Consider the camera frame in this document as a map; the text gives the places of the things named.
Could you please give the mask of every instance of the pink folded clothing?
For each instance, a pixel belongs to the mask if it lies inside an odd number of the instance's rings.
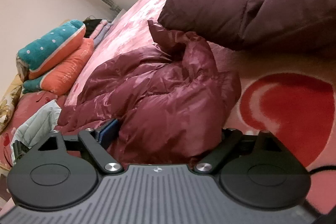
[[[103,27],[104,27],[106,24],[107,24],[107,20],[106,20],[106,19],[103,19],[103,20],[99,23],[99,25],[94,29],[93,33],[90,35],[90,38],[95,39],[95,38],[99,35],[100,31],[103,29]]]

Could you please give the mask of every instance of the maroon down jacket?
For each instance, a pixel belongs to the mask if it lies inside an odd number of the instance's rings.
[[[58,119],[63,134],[117,118],[108,149],[123,165],[193,164],[221,141],[221,128],[240,97],[238,75],[218,72],[211,49],[194,32],[149,22],[159,46],[145,46],[98,66],[76,106]]]
[[[167,0],[158,21],[233,50],[336,57],[336,0]]]

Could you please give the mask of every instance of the pink bedsheet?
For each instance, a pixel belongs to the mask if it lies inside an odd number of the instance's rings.
[[[165,0],[139,0],[101,42],[75,82],[66,104],[93,72],[116,55],[153,43],[147,20],[156,20]],[[219,71],[237,70],[242,96],[226,123],[246,134],[272,131],[312,170],[336,165],[335,61],[298,55],[233,52],[210,43]],[[322,213],[336,204],[336,171],[312,176],[308,201]]]

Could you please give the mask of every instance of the metal screw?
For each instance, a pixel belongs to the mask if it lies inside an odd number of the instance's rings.
[[[208,172],[212,169],[212,165],[206,162],[196,165],[196,169],[200,172]]]
[[[116,172],[116,171],[121,169],[121,165],[116,163],[116,162],[111,162],[111,163],[105,165],[105,169],[107,171]]]

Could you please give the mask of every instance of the gray ribbed surface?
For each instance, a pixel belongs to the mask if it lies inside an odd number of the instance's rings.
[[[1,224],[307,224],[314,218],[300,207],[261,212],[227,198],[209,176],[192,174],[186,165],[131,165],[124,174],[105,177],[83,203],[41,213],[20,207]]]

